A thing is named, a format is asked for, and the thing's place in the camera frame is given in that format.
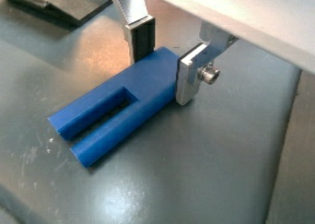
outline metal jaw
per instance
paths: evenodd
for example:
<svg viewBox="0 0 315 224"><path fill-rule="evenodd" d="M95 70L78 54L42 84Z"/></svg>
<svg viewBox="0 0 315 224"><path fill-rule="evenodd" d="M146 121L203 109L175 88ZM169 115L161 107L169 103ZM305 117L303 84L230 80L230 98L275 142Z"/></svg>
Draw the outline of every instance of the metal jaw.
<svg viewBox="0 0 315 224"><path fill-rule="evenodd" d="M211 43L198 44L178 62L177 101L181 105L195 97L202 81L211 85L218 79L221 71L213 67L214 59L237 41L227 32L206 22L202 25L201 38Z"/></svg>
<svg viewBox="0 0 315 224"><path fill-rule="evenodd" d="M131 62L154 51L155 18L149 14L145 0L113 0L119 12L125 40L130 45Z"/></svg>

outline blue plastic block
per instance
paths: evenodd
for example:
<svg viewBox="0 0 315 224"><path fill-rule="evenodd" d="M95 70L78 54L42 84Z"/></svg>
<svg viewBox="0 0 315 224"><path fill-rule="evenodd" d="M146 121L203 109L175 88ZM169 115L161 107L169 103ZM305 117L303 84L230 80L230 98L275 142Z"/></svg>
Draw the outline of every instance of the blue plastic block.
<svg viewBox="0 0 315 224"><path fill-rule="evenodd" d="M166 47L92 89L48 120L66 140L123 101L130 105L71 148L88 167L175 98L178 55Z"/></svg>

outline screw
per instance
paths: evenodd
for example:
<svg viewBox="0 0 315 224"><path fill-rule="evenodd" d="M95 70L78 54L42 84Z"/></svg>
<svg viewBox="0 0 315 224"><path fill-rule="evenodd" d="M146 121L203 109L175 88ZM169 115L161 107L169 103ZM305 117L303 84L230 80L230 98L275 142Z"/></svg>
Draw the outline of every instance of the screw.
<svg viewBox="0 0 315 224"><path fill-rule="evenodd" d="M221 76L221 70L213 67L213 64L201 67L198 78L203 80L207 84L213 84Z"/></svg>

